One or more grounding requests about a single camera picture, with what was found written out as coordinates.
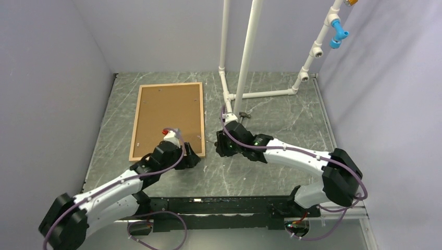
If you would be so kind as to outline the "wooden picture frame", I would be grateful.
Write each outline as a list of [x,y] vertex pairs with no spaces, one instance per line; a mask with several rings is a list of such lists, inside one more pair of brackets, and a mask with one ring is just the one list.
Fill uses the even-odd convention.
[[206,156],[203,84],[168,83],[139,87],[129,161],[138,161],[163,139],[165,128],[179,129],[201,158]]

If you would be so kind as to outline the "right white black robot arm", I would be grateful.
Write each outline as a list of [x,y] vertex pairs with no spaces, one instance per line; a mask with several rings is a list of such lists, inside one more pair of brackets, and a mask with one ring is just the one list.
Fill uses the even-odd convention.
[[270,135],[254,135],[235,121],[217,131],[215,146],[220,157],[241,154],[250,161],[294,167],[316,176],[316,182],[292,190],[287,209],[293,216],[327,202],[351,207],[359,198],[363,174],[343,149],[320,152],[297,147]]

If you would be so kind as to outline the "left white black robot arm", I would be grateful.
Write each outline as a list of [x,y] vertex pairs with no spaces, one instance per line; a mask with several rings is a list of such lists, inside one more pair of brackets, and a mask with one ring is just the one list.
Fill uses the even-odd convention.
[[57,196],[38,230],[43,249],[78,249],[94,232],[116,220],[149,214],[150,198],[143,190],[169,170],[195,167],[201,161],[188,142],[178,146],[161,141],[115,179],[91,191]]

